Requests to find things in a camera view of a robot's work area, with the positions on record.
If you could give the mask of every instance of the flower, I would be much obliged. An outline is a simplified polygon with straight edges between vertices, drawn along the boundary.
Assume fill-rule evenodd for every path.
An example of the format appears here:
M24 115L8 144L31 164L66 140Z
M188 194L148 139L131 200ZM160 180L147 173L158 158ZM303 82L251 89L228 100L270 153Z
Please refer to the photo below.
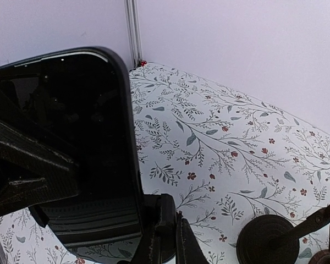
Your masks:
M194 172L189 172L188 176L187 176L187 179L194 180L194 178L196 178L196 177L197 177L197 175Z
M307 190L305 190L305 189L302 189L302 190L301 190L301 195L304 195L304 196L306 196L306 195L307 195Z
M77 257L75 263L76 264L84 264L84 263L86 263L86 261L83 258Z
M221 235L221 237L219 238L219 241L225 242L226 239L227 239L227 236Z

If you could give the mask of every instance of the floral tablecloth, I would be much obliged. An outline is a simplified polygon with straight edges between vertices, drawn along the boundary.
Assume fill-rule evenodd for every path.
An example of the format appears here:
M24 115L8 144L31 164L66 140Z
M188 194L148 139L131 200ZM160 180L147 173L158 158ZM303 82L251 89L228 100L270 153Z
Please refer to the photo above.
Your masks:
M283 110L183 71L149 63L130 73L147 194L173 195L210 264L238 263L254 217L293 225L330 203L330 136ZM297 263L328 247L328 227L301 238ZM93 263L67 252L27 209L0 218L9 263ZM95 262L130 258L128 241L79 249Z

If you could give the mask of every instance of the white wall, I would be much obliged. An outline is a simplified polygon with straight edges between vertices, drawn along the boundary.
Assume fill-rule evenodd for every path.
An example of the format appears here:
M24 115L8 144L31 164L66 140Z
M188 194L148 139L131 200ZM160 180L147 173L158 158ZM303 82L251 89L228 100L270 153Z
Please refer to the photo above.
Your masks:
M139 0L143 54L330 133L330 0Z
M0 0L0 65L90 45L132 68L124 0Z

